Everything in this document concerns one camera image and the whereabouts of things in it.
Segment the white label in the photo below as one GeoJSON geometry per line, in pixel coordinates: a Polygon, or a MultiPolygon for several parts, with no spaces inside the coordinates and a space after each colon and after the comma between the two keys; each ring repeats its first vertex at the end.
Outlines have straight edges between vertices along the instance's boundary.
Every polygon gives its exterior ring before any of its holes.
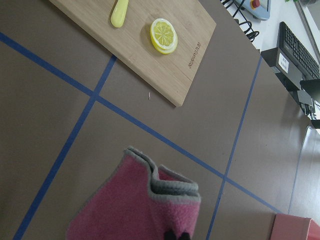
{"type": "Polygon", "coordinates": [[[276,66],[272,66],[271,69],[275,74],[281,73],[280,70],[276,66]]]}
{"type": "Polygon", "coordinates": [[[289,62],[287,59],[285,59],[285,57],[281,54],[281,52],[279,55],[279,65],[286,73],[288,73],[289,62]]]}

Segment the blue line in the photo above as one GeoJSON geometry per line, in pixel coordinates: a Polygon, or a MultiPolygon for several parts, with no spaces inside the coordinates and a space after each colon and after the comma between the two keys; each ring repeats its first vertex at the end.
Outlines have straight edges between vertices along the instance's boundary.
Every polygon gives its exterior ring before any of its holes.
{"type": "Polygon", "coordinates": [[[209,229],[208,229],[208,232],[207,232],[207,235],[206,235],[206,238],[205,238],[206,240],[209,240],[211,232],[212,232],[212,228],[213,228],[213,226],[215,224],[216,216],[217,216],[218,209],[219,209],[219,206],[220,206],[221,197],[222,197],[222,194],[223,194],[224,189],[225,189],[227,176],[228,176],[229,171],[230,171],[230,167],[231,167],[231,163],[232,163],[232,160],[233,160],[233,157],[234,157],[234,154],[235,154],[235,150],[236,150],[236,146],[237,146],[237,143],[238,143],[240,131],[241,131],[242,125],[244,123],[244,119],[245,119],[245,116],[246,116],[246,112],[247,112],[249,101],[250,101],[250,98],[251,98],[251,95],[252,95],[252,91],[254,89],[255,82],[256,82],[256,79],[257,79],[257,76],[258,76],[258,72],[260,70],[261,62],[262,62],[262,57],[260,56],[258,64],[257,64],[257,67],[255,69],[255,73],[254,73],[252,82],[251,82],[251,86],[250,86],[250,90],[249,90],[249,93],[248,93],[248,97],[247,97],[245,105],[244,105],[244,109],[243,109],[243,112],[242,112],[240,123],[239,123],[238,129],[236,131],[236,135],[235,135],[235,138],[234,138],[232,150],[231,150],[231,153],[230,153],[230,156],[229,156],[229,160],[228,160],[228,163],[227,163],[227,166],[226,166],[226,169],[225,169],[225,173],[224,173],[224,176],[223,176],[223,179],[222,179],[222,183],[221,183],[221,187],[220,187],[220,190],[219,190],[219,194],[218,194],[218,197],[217,197],[217,200],[216,200],[216,203],[215,203],[215,207],[214,207],[213,215],[212,215],[211,222],[210,222],[210,225],[209,225],[209,229]]]}
{"type": "Polygon", "coordinates": [[[291,192],[291,198],[290,198],[290,203],[289,203],[288,214],[291,212],[292,201],[293,201],[293,198],[294,198],[294,192],[295,192],[295,188],[296,188],[296,181],[297,181],[297,176],[298,176],[298,170],[299,170],[299,165],[300,165],[302,150],[303,150],[303,147],[304,147],[304,145],[305,145],[305,140],[306,140],[306,138],[307,138],[308,131],[309,131],[310,129],[311,129],[310,126],[307,126],[307,127],[306,127],[304,139],[303,139],[303,141],[302,141],[302,145],[301,145],[301,148],[300,148],[299,157],[298,157],[298,163],[297,163],[297,165],[296,165],[296,170],[295,170],[295,176],[294,176],[294,181],[293,181],[293,187],[292,187],[292,192],[291,192]]]}
{"type": "Polygon", "coordinates": [[[119,114],[121,117],[127,119],[129,122],[133,123],[134,125],[138,126],[141,129],[145,130],[147,133],[151,134],[152,136],[154,136],[155,138],[159,139],[163,143],[169,145],[170,147],[172,147],[173,149],[177,150],[181,154],[183,154],[186,157],[190,158],[191,160],[193,160],[197,164],[201,165],[205,169],[209,170],[213,174],[217,175],[220,178],[223,178],[224,175],[221,172],[219,172],[218,170],[214,169],[213,167],[211,167],[207,163],[203,162],[202,160],[200,160],[196,156],[194,156],[191,153],[189,153],[188,151],[184,150],[182,147],[180,147],[177,144],[175,144],[174,142],[170,141],[169,139],[167,139],[166,137],[164,137],[160,133],[156,132],[155,130],[153,130],[149,126],[145,125],[144,123],[142,123],[138,119],[136,119],[133,116],[129,115],[128,113],[126,113],[125,111],[123,111],[119,107],[115,106],[114,104],[112,104],[108,100],[106,100],[103,97],[99,96],[97,98],[97,101],[99,103],[101,103],[102,105],[106,106],[108,109],[112,110],[113,112],[119,114]]]}
{"type": "Polygon", "coordinates": [[[265,200],[263,200],[261,197],[258,197],[257,195],[253,194],[251,191],[247,190],[246,188],[244,188],[243,186],[239,185],[238,183],[236,183],[235,181],[231,180],[230,178],[226,178],[226,181],[228,183],[230,183],[231,185],[233,185],[234,187],[236,187],[237,189],[241,190],[242,192],[244,192],[245,194],[249,195],[250,197],[252,197],[253,199],[257,200],[258,202],[260,202],[261,204],[265,205],[266,207],[270,208],[272,211],[278,213],[278,214],[282,214],[282,212],[275,208],[274,206],[272,206],[271,204],[267,203],[265,200]]]}
{"type": "Polygon", "coordinates": [[[23,235],[25,234],[33,216],[35,215],[40,203],[42,202],[44,196],[46,195],[51,183],[53,182],[55,176],[59,168],[61,167],[62,163],[64,162],[71,146],[73,145],[81,127],[83,126],[87,116],[89,115],[102,87],[104,86],[108,75],[116,61],[116,57],[112,55],[111,59],[109,60],[98,84],[96,85],[93,94],[91,95],[90,99],[88,100],[86,106],[84,107],[78,121],[76,122],[74,128],[72,129],[69,137],[67,138],[61,152],[59,153],[58,157],[56,158],[51,170],[49,171],[48,175],[46,176],[44,182],[42,183],[41,188],[39,189],[38,193],[36,194],[30,208],[28,209],[26,215],[24,216],[18,230],[16,231],[13,240],[20,240],[23,235]]]}
{"type": "Polygon", "coordinates": [[[74,80],[72,77],[68,76],[58,68],[52,66],[47,61],[43,60],[39,56],[35,55],[25,47],[21,46],[16,41],[12,40],[8,36],[4,35],[2,32],[0,32],[0,41],[4,44],[8,45],[12,49],[16,50],[18,53],[22,54],[26,58],[30,59],[34,63],[38,64],[39,66],[43,67],[44,69],[48,70],[53,75],[56,75],[58,78],[64,80],[71,86],[75,87],[76,89],[80,90],[81,92],[85,93],[88,96],[91,96],[93,94],[93,91],[81,84],[80,82],[74,80]]]}

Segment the lemon slice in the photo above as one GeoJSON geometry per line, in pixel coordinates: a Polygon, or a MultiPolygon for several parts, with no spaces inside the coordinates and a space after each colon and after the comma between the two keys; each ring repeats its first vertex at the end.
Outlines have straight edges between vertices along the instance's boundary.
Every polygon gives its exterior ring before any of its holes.
{"type": "Polygon", "coordinates": [[[155,49],[163,54],[172,53],[177,47],[177,33],[172,24],[166,19],[157,18],[154,20],[150,26],[150,35],[155,49]]]}

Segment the red button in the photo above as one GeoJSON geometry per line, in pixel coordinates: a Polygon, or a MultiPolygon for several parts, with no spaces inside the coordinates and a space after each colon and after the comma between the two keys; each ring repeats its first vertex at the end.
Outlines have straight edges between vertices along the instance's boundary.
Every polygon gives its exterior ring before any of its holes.
{"type": "Polygon", "coordinates": [[[252,4],[252,7],[253,7],[254,9],[256,9],[257,7],[260,6],[260,1],[259,1],[259,0],[253,0],[253,1],[251,2],[251,4],[252,4]]]}

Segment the logo on cutting board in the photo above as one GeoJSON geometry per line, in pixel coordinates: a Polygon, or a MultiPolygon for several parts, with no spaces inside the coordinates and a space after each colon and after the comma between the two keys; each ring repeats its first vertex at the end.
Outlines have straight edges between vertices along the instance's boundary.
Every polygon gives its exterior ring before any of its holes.
{"type": "Polygon", "coordinates": [[[201,43],[198,42],[197,45],[196,45],[196,47],[195,47],[195,50],[194,50],[194,52],[193,52],[193,55],[192,55],[192,57],[191,57],[191,61],[190,61],[189,64],[188,64],[188,66],[189,66],[190,69],[191,69],[191,67],[192,67],[193,64],[194,64],[195,58],[196,58],[196,56],[197,56],[197,54],[198,54],[198,50],[200,49],[200,47],[201,47],[201,43]]]}

